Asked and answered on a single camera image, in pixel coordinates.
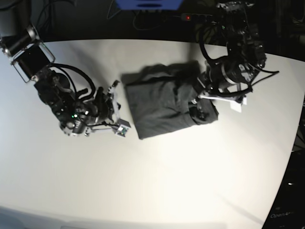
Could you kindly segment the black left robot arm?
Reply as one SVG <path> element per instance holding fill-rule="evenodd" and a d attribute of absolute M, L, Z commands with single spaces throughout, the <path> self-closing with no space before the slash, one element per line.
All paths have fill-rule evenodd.
<path fill-rule="evenodd" d="M 199 30 L 198 44 L 205 59 L 205 69 L 192 76 L 194 93 L 189 99 L 189 116 L 196 125 L 210 124 L 218 119 L 213 101 L 229 102 L 231 108 L 241 111 L 247 95 L 253 92 L 260 73 L 268 77 L 278 71 L 265 70 L 266 54 L 256 24 L 250 23 L 247 10 L 252 0 L 219 0 L 213 16 L 218 35 L 225 41 L 227 53 L 213 58 L 208 54 L 204 40 L 205 28 Z"/>

